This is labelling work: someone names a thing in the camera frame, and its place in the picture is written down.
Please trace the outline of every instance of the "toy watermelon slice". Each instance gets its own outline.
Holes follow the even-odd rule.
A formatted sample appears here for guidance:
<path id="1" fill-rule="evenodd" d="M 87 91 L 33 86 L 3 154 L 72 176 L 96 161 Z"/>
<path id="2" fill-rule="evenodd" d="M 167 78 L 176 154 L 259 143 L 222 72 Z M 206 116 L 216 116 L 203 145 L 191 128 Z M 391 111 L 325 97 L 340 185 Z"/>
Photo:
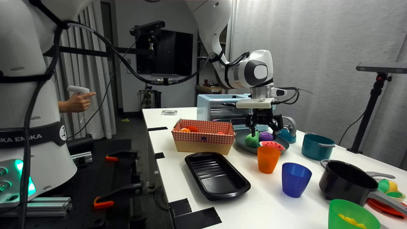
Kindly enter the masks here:
<path id="1" fill-rule="evenodd" d="M 284 146 L 282 146 L 280 143 L 275 142 L 275 141 L 261 141 L 260 142 L 261 146 L 268 146 L 268 147 L 273 147 L 278 150 L 285 150 Z"/>

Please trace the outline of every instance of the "hand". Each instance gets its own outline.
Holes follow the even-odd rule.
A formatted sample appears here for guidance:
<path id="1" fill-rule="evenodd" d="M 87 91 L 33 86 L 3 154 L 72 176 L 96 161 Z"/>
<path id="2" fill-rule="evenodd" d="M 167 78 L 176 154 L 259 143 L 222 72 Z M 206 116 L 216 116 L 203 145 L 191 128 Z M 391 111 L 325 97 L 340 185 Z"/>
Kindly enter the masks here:
<path id="1" fill-rule="evenodd" d="M 83 112 L 89 109 L 91 96 L 96 95 L 96 92 L 80 94 L 75 93 L 67 101 L 58 102 L 59 112 Z"/>

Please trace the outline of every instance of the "white curtain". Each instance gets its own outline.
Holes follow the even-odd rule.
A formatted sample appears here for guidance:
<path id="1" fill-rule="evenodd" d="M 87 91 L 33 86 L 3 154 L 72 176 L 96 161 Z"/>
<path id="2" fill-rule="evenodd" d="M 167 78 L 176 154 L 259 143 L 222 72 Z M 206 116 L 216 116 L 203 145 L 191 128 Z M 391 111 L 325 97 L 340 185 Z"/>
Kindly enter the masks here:
<path id="1" fill-rule="evenodd" d="M 90 4 L 79 14 L 76 21 L 85 24 L 103 35 L 100 1 L 95 0 Z M 94 34 L 77 27 L 71 27 L 62 33 L 61 46 L 106 51 L 105 44 Z M 47 57 L 46 61 L 49 64 L 51 58 Z M 72 136 L 85 125 L 103 100 L 103 96 L 106 93 L 106 86 L 110 79 L 107 58 L 61 53 L 55 73 L 54 81 L 60 101 L 66 101 L 72 95 L 72 92 L 69 93 L 67 91 L 67 87 L 70 85 L 89 88 L 91 92 L 97 93 L 90 98 L 91 105 L 87 111 L 83 113 L 63 114 L 67 134 L 68 136 Z M 102 137 L 110 139 L 112 134 L 116 134 L 113 99 L 110 88 L 107 89 L 107 96 L 101 109 L 91 119 L 86 128 L 82 130 L 80 134 L 77 134 L 75 138 L 84 137 L 86 133 L 92 134 L 94 139 L 100 139 Z"/>
<path id="2" fill-rule="evenodd" d="M 296 104 L 279 105 L 276 113 L 293 117 L 299 130 L 338 143 L 365 110 L 376 77 L 355 67 L 362 61 L 407 61 L 402 58 L 406 29 L 405 0 L 233 0 L 226 54 L 234 59 L 245 51 L 270 50 L 275 87 L 295 86 L 316 94 L 301 90 Z M 390 142 L 386 139 L 392 137 L 383 136 L 396 129 L 400 138 L 406 137 L 398 123 L 407 125 L 401 112 L 407 102 L 395 102 L 402 98 L 405 84 L 407 76 L 401 75 L 385 87 L 362 148 L 364 154 L 398 167 L 407 142 Z M 229 90 L 242 92 L 248 89 Z M 342 146 L 352 145 L 358 126 L 350 128 Z M 384 150 L 390 143 L 397 144 L 391 160 Z"/>

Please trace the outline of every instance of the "green light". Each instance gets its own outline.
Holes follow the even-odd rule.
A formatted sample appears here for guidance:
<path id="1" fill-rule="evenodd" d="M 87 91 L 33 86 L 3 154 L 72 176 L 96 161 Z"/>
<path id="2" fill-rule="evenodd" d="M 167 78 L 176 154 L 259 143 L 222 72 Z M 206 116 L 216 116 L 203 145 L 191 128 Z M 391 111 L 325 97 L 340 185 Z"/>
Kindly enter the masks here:
<path id="1" fill-rule="evenodd" d="M 17 168 L 19 174 L 20 174 L 20 179 L 21 179 L 21 174 L 23 172 L 23 165 L 24 162 L 22 160 L 16 160 L 15 161 L 15 167 Z M 35 193 L 35 185 L 33 183 L 33 180 L 31 177 L 28 179 L 28 195 L 32 195 Z"/>

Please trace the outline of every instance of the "basket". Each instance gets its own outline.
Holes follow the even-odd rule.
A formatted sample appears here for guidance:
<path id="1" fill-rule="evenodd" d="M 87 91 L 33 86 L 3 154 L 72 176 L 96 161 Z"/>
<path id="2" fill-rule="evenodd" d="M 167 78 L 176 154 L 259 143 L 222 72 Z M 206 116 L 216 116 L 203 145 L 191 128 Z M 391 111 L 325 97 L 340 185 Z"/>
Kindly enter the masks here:
<path id="1" fill-rule="evenodd" d="M 180 132 L 186 126 L 195 126 L 199 132 Z M 235 137 L 231 123 L 188 119 L 180 119 L 171 133 L 178 151 L 194 153 L 228 154 Z"/>

